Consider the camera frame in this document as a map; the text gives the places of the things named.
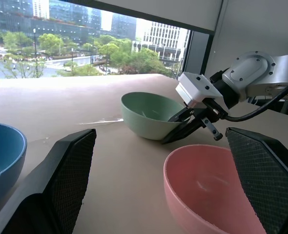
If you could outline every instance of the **blue bowl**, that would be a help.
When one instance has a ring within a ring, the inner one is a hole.
[[[26,150],[27,139],[19,130],[0,124],[0,200],[21,174]]]

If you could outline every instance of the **bowl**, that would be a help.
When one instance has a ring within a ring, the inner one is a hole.
[[[0,124],[0,200],[17,181],[26,149],[27,139],[19,130]]]
[[[266,234],[248,201],[228,149],[189,145],[164,164],[166,200],[189,234]]]
[[[182,122],[168,120],[184,108],[180,103],[161,95],[134,92],[121,98],[121,111],[125,124],[135,134],[162,140]]]

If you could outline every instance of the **green bowl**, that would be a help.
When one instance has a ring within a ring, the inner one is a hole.
[[[151,140],[162,140],[182,124],[168,120],[183,108],[174,100],[151,93],[134,92],[121,98],[125,124],[135,134]]]

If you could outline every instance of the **pink bowl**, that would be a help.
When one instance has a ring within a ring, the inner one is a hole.
[[[173,151],[164,186],[172,215],[189,234],[266,234],[228,149],[189,145]]]

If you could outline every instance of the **black cable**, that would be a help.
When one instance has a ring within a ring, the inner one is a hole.
[[[245,121],[248,120],[250,118],[253,118],[259,114],[261,114],[262,112],[266,111],[271,105],[277,103],[279,100],[281,100],[283,97],[285,97],[288,94],[288,86],[283,89],[278,95],[276,95],[274,98],[272,98],[270,101],[268,101],[266,104],[264,104],[263,106],[259,107],[257,110],[241,116],[241,117],[232,117],[232,116],[225,116],[225,119],[231,122],[241,122],[241,121]]]

